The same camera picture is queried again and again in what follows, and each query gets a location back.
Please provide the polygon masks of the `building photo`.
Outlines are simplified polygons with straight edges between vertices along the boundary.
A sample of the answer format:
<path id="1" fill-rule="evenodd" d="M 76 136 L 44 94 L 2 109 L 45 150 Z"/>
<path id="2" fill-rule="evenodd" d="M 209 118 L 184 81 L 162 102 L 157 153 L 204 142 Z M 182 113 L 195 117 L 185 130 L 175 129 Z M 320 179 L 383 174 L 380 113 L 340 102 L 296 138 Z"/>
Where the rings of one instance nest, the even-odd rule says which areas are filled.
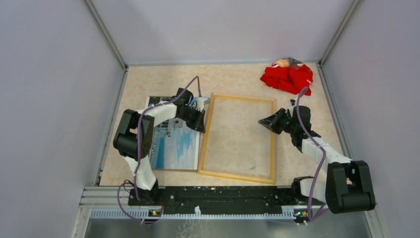
<path id="1" fill-rule="evenodd" d="M 149 153 L 153 170 L 195 172 L 198 167 L 200 133 L 173 118 L 154 128 Z"/>

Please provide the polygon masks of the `yellow wooden picture frame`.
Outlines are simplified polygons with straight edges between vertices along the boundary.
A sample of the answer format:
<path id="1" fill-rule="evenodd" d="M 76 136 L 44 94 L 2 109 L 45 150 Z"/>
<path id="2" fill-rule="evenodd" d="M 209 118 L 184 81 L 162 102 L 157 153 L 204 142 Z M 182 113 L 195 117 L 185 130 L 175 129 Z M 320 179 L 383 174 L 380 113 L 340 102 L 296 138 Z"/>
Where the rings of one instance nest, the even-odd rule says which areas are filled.
<path id="1" fill-rule="evenodd" d="M 197 173 L 275 184 L 276 136 L 258 121 L 275 112 L 276 100 L 211 95 Z"/>

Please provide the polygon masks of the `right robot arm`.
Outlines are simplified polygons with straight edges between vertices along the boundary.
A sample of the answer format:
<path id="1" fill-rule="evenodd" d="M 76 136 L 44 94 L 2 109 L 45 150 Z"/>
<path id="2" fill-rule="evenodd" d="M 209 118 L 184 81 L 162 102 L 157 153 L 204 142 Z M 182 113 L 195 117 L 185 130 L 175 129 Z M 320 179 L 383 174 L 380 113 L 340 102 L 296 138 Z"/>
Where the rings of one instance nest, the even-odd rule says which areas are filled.
<path id="1" fill-rule="evenodd" d="M 311 129 L 311 110 L 306 106 L 281 108 L 259 120 L 259 124 L 275 134 L 291 136 L 292 144 L 326 172 L 326 180 L 315 176 L 293 180 L 290 197 L 296 204 L 315 199 L 325 203 L 334 214 L 370 211 L 376 207 L 370 169 L 363 161 L 352 160 L 337 152 Z"/>

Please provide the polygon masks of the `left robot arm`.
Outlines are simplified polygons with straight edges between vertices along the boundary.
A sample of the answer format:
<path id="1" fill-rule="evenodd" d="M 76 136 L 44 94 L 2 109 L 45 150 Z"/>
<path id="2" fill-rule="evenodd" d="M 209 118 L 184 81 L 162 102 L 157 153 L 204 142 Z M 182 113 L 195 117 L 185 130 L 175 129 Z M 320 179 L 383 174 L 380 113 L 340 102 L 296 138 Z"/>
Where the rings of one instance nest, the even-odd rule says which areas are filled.
<path id="1" fill-rule="evenodd" d="M 134 197 L 153 205 L 158 201 L 158 180 L 150 164 L 155 130 L 165 121 L 177 120 L 182 127 L 205 133 L 205 105 L 210 98 L 179 88 L 171 98 L 159 100 L 143 110 L 123 112 L 113 147 L 129 164 L 134 176 Z"/>

